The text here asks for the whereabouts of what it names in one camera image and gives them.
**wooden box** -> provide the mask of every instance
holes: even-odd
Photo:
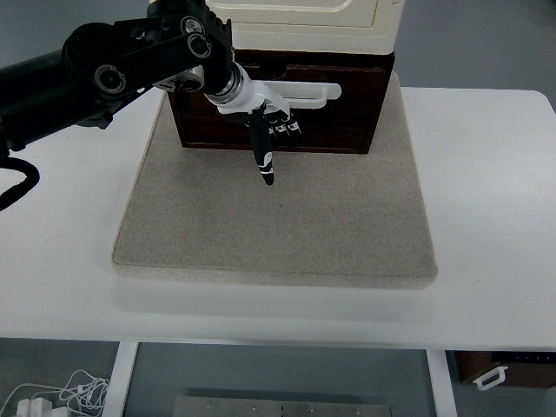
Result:
[[[338,83],[341,96],[322,109],[293,109],[302,139],[276,150],[366,154],[392,67],[389,55],[237,50],[235,60],[252,79]],[[250,149],[249,130],[223,119],[202,93],[170,93],[183,147]]]
[[[549,388],[556,386],[556,354],[534,352],[456,352],[460,382],[471,384],[488,371],[505,366],[501,387]]]

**cream drawer unit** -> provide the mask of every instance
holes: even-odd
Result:
[[[405,0],[207,0],[242,50],[386,55]]]

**beige felt mat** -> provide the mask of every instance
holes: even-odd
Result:
[[[182,149],[165,98],[113,261],[143,279],[415,288],[436,276],[400,84],[369,155]]]

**drawer handle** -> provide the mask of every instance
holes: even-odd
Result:
[[[506,371],[506,369],[507,369],[507,367],[496,367],[492,371],[489,371],[486,374],[477,378],[476,380],[473,380],[473,384],[477,384],[477,388],[480,391],[487,391],[487,389],[490,389],[492,387],[496,387],[497,385],[501,384],[502,382],[504,382],[506,380],[506,373],[504,372],[504,371]],[[496,376],[496,375],[498,375],[498,378],[496,380],[491,381],[486,385],[483,385],[483,383],[485,381],[487,381],[488,379],[490,379],[490,378],[492,378],[493,376]]]
[[[322,109],[328,100],[341,96],[341,86],[335,83],[266,80],[264,83],[288,100],[292,109]]]

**white charging cable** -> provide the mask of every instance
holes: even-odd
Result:
[[[90,379],[90,382],[70,387],[74,377],[80,373],[85,374]],[[69,408],[72,413],[79,416],[98,417],[103,412],[109,384],[110,381],[108,379],[97,378],[82,369],[75,371],[70,376],[65,387],[52,387],[41,384],[22,384],[14,388],[10,395],[8,395],[8,398],[4,402],[2,408],[0,408],[0,417],[2,417],[2,414],[8,406],[8,402],[11,400],[11,397],[13,397],[17,390],[23,387],[48,389],[48,391],[40,391],[33,394],[30,399],[31,401],[33,401],[38,395],[59,393],[58,398],[60,401],[66,403],[66,407]]]

